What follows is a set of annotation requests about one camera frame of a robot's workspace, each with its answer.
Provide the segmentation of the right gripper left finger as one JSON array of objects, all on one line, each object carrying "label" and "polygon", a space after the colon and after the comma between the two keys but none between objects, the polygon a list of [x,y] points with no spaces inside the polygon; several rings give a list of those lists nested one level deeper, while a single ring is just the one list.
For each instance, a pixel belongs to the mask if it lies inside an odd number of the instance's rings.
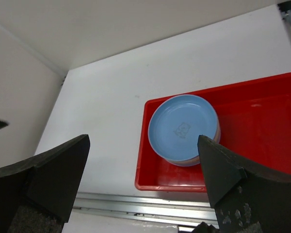
[{"label": "right gripper left finger", "polygon": [[60,233],[69,221],[90,149],[79,135],[0,168],[0,233]]}]

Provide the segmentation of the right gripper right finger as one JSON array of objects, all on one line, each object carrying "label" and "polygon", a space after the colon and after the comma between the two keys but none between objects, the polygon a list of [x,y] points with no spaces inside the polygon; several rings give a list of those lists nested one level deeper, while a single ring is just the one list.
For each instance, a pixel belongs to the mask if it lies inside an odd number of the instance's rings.
[{"label": "right gripper right finger", "polygon": [[291,175],[198,138],[210,206],[222,233],[291,233]]}]

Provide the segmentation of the pink plate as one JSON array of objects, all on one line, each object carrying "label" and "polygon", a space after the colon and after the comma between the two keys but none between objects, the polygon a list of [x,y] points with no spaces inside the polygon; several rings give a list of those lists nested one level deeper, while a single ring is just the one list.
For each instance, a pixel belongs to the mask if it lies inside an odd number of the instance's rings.
[{"label": "pink plate", "polygon": [[176,166],[194,166],[200,163],[198,152],[198,138],[200,135],[208,136],[215,142],[221,138],[219,120],[206,123],[198,120],[195,123],[182,122],[174,131],[175,135],[168,140],[166,161]]}]

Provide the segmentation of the blue plate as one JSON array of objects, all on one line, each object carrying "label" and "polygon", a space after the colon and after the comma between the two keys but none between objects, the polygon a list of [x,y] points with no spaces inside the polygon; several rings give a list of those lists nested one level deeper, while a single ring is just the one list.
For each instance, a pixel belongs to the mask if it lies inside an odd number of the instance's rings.
[{"label": "blue plate", "polygon": [[192,166],[199,163],[199,136],[219,142],[221,129],[218,115],[207,100],[185,94],[171,97],[157,108],[147,134],[161,158],[174,165]]}]

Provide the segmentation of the red plastic bin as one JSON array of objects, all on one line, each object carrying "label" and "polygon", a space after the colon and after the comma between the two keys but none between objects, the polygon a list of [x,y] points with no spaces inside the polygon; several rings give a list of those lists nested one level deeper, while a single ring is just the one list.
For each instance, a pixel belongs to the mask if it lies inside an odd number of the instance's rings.
[{"label": "red plastic bin", "polygon": [[[291,174],[291,72],[194,91],[218,114],[220,143],[272,169]],[[151,148],[147,129],[165,98],[145,103],[135,187],[142,191],[205,192],[200,165],[179,167]]]}]

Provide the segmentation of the aluminium table rail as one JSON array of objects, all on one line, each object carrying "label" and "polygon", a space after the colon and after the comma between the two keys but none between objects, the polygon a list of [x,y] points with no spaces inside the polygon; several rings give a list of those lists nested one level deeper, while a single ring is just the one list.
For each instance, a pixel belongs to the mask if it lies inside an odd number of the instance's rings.
[{"label": "aluminium table rail", "polygon": [[135,187],[145,103],[290,72],[291,38],[278,6],[255,10],[70,70],[38,151],[89,135],[76,199],[83,212],[214,224],[205,192]]}]

